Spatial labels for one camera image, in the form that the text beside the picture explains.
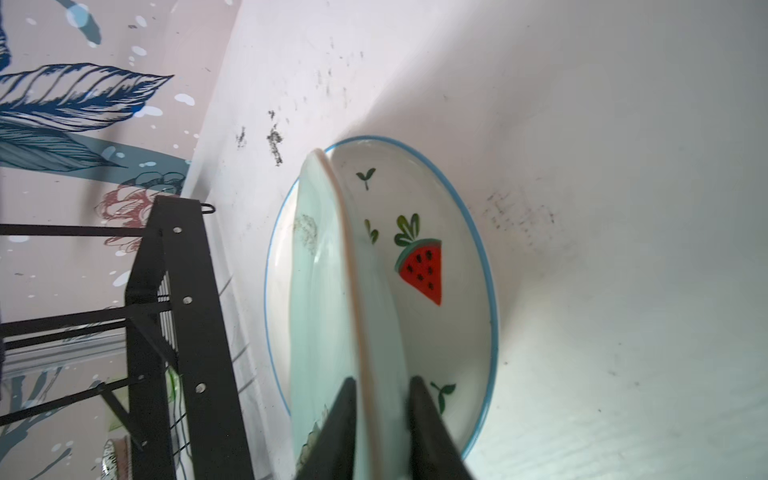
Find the white plate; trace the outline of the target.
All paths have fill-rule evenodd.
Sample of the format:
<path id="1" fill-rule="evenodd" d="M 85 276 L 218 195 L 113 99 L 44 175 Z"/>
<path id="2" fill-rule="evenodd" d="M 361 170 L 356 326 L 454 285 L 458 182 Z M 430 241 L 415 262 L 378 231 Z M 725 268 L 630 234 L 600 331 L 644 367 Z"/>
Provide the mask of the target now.
<path id="1" fill-rule="evenodd" d="M 413 148 L 362 136 L 319 149 L 349 190 L 397 308 L 409 380 L 423 378 L 456 448 L 476 441 L 492 396 L 498 315 L 473 220 L 439 169 Z M 292 231 L 299 177 L 279 213 L 265 279 L 268 350 L 290 417 Z"/>

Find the pink floral bowl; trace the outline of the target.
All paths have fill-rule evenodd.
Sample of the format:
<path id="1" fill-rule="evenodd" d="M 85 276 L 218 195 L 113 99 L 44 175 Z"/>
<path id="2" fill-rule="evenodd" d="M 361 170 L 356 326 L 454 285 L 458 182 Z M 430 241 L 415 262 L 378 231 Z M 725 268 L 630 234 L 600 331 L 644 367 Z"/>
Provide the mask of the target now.
<path id="1" fill-rule="evenodd" d="M 100 462 L 101 480 L 130 480 L 130 446 L 125 438 L 105 442 Z"/>

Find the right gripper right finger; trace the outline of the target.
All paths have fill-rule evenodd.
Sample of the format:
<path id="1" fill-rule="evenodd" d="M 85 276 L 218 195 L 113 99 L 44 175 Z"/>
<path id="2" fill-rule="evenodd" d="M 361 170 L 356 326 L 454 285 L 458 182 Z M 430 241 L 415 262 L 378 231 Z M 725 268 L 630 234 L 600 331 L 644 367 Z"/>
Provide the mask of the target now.
<path id="1" fill-rule="evenodd" d="M 420 376 L 409 382 L 410 464 L 415 480 L 471 480 L 427 386 Z"/>

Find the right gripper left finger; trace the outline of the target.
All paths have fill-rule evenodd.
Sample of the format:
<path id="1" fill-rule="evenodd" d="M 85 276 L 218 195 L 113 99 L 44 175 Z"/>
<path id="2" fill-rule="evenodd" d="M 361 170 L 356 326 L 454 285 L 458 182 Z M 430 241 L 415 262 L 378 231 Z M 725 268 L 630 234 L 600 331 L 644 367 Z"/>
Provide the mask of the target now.
<path id="1" fill-rule="evenodd" d="M 333 408 L 320 430 L 297 479 L 352 479 L 357 428 L 357 387 L 352 377 L 341 385 Z"/>

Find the green plate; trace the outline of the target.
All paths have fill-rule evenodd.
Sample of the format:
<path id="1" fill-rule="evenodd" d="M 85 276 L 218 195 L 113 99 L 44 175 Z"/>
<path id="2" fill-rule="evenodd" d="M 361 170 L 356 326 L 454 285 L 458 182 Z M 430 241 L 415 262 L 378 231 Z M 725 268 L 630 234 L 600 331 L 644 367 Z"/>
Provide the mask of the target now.
<path id="1" fill-rule="evenodd" d="M 408 478 L 409 376 L 397 308 L 363 218 L 319 149 L 299 175 L 289 326 L 297 467 L 318 452 L 332 404 L 351 378 L 354 478 Z"/>

